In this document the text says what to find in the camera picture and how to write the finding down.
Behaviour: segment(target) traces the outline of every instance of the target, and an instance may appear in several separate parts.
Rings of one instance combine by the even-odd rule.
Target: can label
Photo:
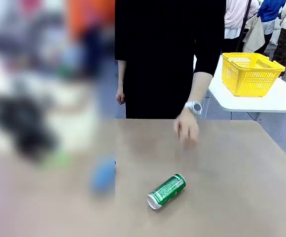
[[[159,205],[163,206],[186,187],[186,181],[180,174],[175,174],[169,180],[150,193]]]

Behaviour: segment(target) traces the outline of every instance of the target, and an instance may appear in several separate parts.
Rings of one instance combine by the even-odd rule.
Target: can lid
[[[184,183],[186,184],[186,180],[184,179],[184,177],[181,174],[177,174],[177,175],[180,175],[181,178],[183,179]]]
[[[155,197],[151,194],[147,195],[147,203],[153,210],[158,210],[159,208],[162,207],[162,205],[158,204]]]

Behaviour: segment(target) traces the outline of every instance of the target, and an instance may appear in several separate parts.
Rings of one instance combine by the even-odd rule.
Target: camouflage pants
[[[277,61],[281,65],[286,67],[286,29],[281,28],[278,46],[272,58],[273,61]]]

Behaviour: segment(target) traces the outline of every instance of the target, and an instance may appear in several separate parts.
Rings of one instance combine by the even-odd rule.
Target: table
[[[237,97],[223,84],[222,67],[223,58],[221,56],[209,92],[204,99],[203,119],[207,115],[210,95],[226,111],[247,112],[251,117],[251,113],[256,112],[257,116],[253,118],[254,120],[259,119],[260,113],[286,113],[286,82],[284,80],[278,78],[264,97]]]
[[[112,196],[89,195],[91,154],[43,172],[0,159],[1,236],[286,236],[286,155],[258,123],[199,121],[200,141],[188,151],[171,120],[109,124],[96,147],[114,147]],[[147,193],[176,173],[186,188],[152,210]]]

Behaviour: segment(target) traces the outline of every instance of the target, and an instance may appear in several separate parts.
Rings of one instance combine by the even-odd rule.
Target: left hand
[[[179,141],[188,144],[198,142],[199,127],[193,113],[185,108],[174,122],[174,131]]]

